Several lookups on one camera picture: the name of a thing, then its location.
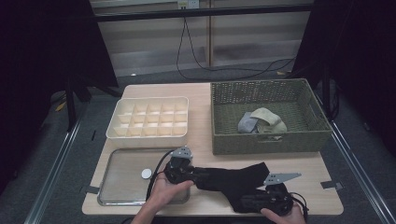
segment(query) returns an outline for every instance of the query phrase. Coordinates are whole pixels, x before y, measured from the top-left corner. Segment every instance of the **round metal disc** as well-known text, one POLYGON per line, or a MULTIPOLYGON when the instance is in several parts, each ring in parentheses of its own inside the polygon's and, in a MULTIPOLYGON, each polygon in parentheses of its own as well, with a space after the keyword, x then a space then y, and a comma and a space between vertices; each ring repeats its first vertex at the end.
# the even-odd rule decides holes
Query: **round metal disc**
POLYGON ((142 177, 143 177, 143 179, 149 179, 151 177, 151 170, 150 169, 144 169, 142 171, 142 177))

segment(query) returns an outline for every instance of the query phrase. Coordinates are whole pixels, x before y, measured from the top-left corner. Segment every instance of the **human hand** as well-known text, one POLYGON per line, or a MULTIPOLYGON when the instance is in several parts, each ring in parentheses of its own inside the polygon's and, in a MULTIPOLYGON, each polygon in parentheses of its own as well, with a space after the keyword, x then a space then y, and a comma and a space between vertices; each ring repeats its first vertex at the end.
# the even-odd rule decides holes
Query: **human hand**
POLYGON ((267 208, 263 208, 261 212, 265 217, 275 222, 276 224, 305 224, 304 216, 301 212, 301 207, 297 203, 294 203, 291 211, 283 217, 280 217, 279 215, 267 208))
POLYGON ((187 190, 189 187, 194 185, 191 180, 184 181, 177 185, 171 184, 166 178, 164 173, 159 173, 155 180, 154 187, 151 195, 146 203, 155 205, 156 211, 160 211, 166 204, 181 191, 187 190))

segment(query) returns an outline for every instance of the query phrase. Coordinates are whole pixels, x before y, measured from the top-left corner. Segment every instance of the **green woven basket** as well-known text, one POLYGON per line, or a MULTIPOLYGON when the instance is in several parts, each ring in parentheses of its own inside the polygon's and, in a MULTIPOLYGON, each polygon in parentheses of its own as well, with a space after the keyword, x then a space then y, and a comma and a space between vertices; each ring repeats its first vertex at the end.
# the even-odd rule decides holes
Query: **green woven basket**
POLYGON ((303 78, 211 83, 213 154, 319 151, 332 135, 303 78), (245 112, 265 107, 279 115, 285 133, 239 133, 245 112))

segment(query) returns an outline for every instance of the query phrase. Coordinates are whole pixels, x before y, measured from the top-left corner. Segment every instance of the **wooden table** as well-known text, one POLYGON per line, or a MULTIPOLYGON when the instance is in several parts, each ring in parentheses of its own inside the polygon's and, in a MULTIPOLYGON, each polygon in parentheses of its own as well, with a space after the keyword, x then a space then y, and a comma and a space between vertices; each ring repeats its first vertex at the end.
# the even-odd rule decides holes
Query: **wooden table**
MULTIPOLYGON (((319 152, 273 153, 257 155, 214 156, 210 121, 210 83, 153 84, 128 86, 122 97, 186 96, 189 98, 187 146, 193 153, 193 164, 199 167, 240 169, 264 161, 272 173, 302 173, 286 182, 289 192, 302 194, 310 215, 340 215, 344 207, 335 189, 323 189, 321 182, 331 180, 319 152)), ((107 139, 93 174, 91 186, 99 187, 108 158, 116 147, 107 139)), ((87 193, 82 211, 87 215, 135 215, 140 206, 102 206, 97 195, 87 193)), ((220 192, 191 187, 190 199, 184 204, 170 204, 159 216, 257 216, 236 214, 220 192)))

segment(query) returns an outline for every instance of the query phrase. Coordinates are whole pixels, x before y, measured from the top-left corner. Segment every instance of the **hand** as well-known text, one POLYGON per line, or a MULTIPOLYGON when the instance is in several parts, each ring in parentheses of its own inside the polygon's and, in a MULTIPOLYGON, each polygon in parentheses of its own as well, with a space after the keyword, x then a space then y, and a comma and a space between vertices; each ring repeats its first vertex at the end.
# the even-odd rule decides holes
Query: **hand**
POLYGON ((132 224, 149 224, 155 214, 163 209, 181 191, 188 189, 194 184, 191 180, 177 185, 169 183, 164 173, 157 175, 151 196, 143 204, 142 208, 132 220, 132 224))
POLYGON ((301 212, 300 205, 298 205, 297 203, 294 203, 291 211, 283 217, 280 217, 279 215, 267 208, 263 208, 261 212, 265 217, 275 222, 276 224, 305 224, 304 216, 301 212))

